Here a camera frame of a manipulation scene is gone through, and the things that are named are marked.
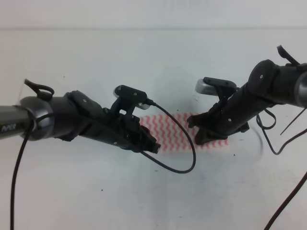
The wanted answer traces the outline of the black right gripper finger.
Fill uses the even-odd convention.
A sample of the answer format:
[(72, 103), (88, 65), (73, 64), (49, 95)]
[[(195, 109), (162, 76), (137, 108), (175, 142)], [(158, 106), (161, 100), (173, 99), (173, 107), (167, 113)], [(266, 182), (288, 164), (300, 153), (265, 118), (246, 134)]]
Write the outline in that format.
[(191, 115), (187, 119), (188, 127), (207, 128), (212, 123), (212, 117), (208, 113)]
[(225, 139), (227, 139), (226, 135), (221, 135), (210, 129), (200, 127), (195, 136), (195, 143), (197, 145), (204, 145), (212, 141), (225, 140)]

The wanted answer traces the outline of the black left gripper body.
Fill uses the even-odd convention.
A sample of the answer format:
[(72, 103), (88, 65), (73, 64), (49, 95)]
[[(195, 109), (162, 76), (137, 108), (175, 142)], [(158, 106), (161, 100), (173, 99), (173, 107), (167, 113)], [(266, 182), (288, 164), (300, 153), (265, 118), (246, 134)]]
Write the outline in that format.
[(69, 140), (82, 136), (116, 145), (124, 150), (137, 150), (134, 145), (140, 129), (140, 119), (125, 115), (125, 111), (113, 113), (101, 107), (80, 91), (69, 93), (69, 100), (77, 108), (79, 115), (74, 117), (77, 126), (69, 133)]

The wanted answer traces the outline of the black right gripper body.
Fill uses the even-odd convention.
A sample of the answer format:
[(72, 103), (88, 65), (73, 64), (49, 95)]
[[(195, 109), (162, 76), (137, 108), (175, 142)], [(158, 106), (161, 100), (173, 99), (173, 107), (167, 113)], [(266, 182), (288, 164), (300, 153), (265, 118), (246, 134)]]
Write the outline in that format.
[(212, 123), (207, 127), (218, 134), (232, 135), (254, 117), (254, 95), (249, 91), (237, 91), (221, 108), (213, 107), (207, 113)]

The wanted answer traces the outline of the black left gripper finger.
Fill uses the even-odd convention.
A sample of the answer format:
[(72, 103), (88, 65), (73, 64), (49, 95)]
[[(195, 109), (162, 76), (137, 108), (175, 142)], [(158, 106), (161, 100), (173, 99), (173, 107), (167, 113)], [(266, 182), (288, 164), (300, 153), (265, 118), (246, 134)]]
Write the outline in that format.
[(140, 126), (134, 145), (137, 150), (148, 151), (154, 154), (157, 154), (161, 147), (156, 138), (151, 135), (150, 130), (145, 126)]

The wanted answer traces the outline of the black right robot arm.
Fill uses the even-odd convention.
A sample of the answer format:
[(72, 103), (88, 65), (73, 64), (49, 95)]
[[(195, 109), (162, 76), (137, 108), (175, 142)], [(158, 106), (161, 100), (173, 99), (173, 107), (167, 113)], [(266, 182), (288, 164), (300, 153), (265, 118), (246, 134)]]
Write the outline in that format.
[(244, 133), (249, 130), (249, 120), (274, 105), (307, 106), (307, 65), (297, 62), (282, 46), (278, 46), (277, 50), (288, 63), (279, 66), (269, 59), (261, 61), (242, 87), (217, 78), (198, 80), (196, 92), (218, 96), (219, 102), (208, 112), (187, 119), (190, 128), (199, 129), (195, 136), (196, 144)]

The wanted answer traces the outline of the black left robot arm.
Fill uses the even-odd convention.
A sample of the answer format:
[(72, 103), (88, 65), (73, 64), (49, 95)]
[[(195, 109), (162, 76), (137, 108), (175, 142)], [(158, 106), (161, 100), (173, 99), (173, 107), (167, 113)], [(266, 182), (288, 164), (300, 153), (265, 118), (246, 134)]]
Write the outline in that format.
[(136, 107), (149, 108), (145, 92), (120, 85), (113, 91), (116, 101), (103, 108), (80, 91), (55, 97), (48, 86), (24, 81), (36, 95), (25, 97), (18, 105), (1, 106), (0, 137), (29, 133), (30, 141), (58, 138), (72, 141), (77, 136), (118, 146), (134, 152), (157, 154), (161, 145), (148, 128), (133, 115)]

